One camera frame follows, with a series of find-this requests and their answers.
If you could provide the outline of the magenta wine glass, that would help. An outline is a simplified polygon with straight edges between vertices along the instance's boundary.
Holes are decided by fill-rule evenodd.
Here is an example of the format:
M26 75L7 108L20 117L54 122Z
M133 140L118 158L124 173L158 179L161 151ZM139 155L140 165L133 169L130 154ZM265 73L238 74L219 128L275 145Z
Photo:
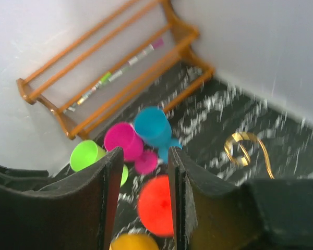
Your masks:
M138 174L149 174L158 166L157 154L144 149L143 140L128 122L119 122L111 126L105 134L104 146L107 151L121 147L124 162L134 163Z

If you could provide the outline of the red wine glass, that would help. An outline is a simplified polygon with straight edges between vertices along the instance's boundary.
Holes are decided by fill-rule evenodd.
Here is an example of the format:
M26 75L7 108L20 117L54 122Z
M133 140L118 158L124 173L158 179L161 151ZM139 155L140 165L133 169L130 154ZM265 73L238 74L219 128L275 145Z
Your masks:
M160 237L173 237L173 217L168 176L149 180L140 190L137 213L144 227Z

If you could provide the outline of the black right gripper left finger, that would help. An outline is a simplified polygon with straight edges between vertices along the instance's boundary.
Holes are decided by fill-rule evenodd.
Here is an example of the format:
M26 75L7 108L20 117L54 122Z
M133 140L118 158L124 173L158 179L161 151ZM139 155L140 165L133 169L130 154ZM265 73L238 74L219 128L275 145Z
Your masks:
M57 182L0 166L0 249L109 249L123 164L117 147Z

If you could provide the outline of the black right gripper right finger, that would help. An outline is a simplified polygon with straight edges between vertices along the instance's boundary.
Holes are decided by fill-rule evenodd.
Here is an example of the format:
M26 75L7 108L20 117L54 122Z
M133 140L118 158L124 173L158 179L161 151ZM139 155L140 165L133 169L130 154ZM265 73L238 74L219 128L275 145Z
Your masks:
M313 249L313 179L235 186L168 151L176 249Z

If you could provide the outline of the blue wine glass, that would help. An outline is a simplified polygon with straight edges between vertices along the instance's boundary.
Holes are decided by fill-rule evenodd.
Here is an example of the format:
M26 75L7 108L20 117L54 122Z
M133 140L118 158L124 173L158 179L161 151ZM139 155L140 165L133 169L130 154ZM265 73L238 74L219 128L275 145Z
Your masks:
M136 133L151 147L158 149L158 158L168 163L168 149L182 148L178 138L173 137L171 125L162 109L150 106L142 109L135 117Z

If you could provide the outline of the yellow orange wine glass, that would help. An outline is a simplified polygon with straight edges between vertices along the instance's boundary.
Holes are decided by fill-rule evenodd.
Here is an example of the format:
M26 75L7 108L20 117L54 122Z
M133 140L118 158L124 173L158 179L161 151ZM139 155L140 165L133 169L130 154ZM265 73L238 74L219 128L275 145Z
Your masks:
M111 250L159 250L156 241L147 234L122 234L110 243Z

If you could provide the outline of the green wine glass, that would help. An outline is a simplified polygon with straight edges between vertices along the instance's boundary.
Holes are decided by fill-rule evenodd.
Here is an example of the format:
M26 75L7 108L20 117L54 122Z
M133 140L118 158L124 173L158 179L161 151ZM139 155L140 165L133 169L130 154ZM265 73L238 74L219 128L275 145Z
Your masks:
M106 150L95 141L84 140L73 150L70 156L70 167L74 172L83 170L106 155Z

